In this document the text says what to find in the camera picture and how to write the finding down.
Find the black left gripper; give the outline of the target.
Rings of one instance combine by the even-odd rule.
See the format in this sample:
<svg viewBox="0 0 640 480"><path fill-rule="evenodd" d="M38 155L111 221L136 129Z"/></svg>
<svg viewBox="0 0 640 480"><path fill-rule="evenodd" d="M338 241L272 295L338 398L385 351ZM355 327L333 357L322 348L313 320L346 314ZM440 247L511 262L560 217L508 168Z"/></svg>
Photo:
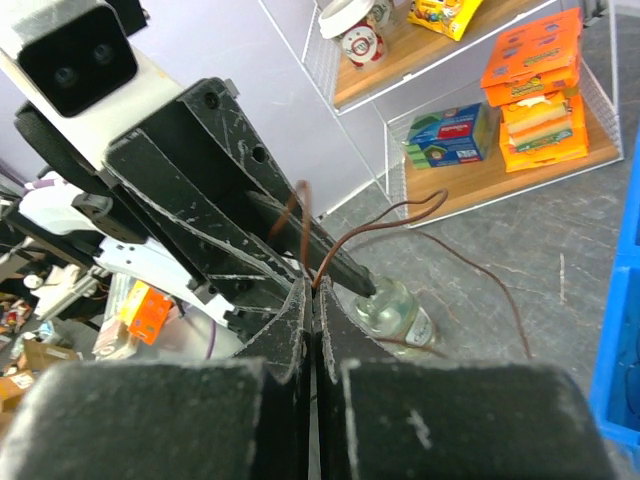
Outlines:
<svg viewBox="0 0 640 480"><path fill-rule="evenodd" d="M31 104L15 125L77 193L64 203L78 229L104 238L94 263L190 304L219 294L239 318L281 305L299 275L260 239L257 195L218 144L239 117L220 79L200 81L114 140L99 170Z"/></svg>

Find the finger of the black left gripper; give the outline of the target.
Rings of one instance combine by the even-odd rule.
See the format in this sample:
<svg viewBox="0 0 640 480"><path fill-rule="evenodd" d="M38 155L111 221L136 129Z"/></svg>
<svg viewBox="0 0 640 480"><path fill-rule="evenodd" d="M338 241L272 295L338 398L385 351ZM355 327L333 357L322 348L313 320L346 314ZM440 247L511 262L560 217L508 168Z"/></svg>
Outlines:
<svg viewBox="0 0 640 480"><path fill-rule="evenodd" d="M289 252L313 274L322 274L351 292L370 297L376 292L371 274L350 255L338 249L323 265L337 244L312 217L306 194L292 193L281 203L266 194L250 191L248 199L267 225L265 242L278 253Z"/></svg>

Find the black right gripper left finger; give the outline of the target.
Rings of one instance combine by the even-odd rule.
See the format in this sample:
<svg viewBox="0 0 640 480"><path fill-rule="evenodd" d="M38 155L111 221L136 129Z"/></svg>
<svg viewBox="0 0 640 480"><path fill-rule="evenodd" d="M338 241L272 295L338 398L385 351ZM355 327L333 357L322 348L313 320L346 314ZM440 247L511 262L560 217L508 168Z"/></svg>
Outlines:
<svg viewBox="0 0 640 480"><path fill-rule="evenodd" d="M306 478L311 315L300 279L232 357L49 368L2 441L2 477Z"/></svg>

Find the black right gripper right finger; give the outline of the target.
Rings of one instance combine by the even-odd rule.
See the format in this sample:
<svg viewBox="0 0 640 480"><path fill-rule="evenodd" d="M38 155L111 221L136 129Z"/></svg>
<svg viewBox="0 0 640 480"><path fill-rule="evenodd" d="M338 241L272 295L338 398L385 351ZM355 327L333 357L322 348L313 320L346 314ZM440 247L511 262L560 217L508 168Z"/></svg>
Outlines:
<svg viewBox="0 0 640 480"><path fill-rule="evenodd" d="M612 479L586 400L549 364L403 360L314 295L324 479Z"/></svg>

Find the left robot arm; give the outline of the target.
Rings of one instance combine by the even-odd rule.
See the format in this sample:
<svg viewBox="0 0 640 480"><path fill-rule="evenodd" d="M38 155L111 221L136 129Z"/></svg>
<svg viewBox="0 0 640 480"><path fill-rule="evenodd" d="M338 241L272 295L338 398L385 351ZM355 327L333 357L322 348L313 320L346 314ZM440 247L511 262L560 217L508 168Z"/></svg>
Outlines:
<svg viewBox="0 0 640 480"><path fill-rule="evenodd" d="M132 124L109 142L99 168L35 105L22 105L15 125L70 193L64 209L34 223L58 237L99 232L98 266L202 311L213 296L224 297L233 312L214 342L217 357L236 353L281 310L298 277L285 253L357 295L375 292L368 270L296 205L218 78L197 82Z"/></svg>

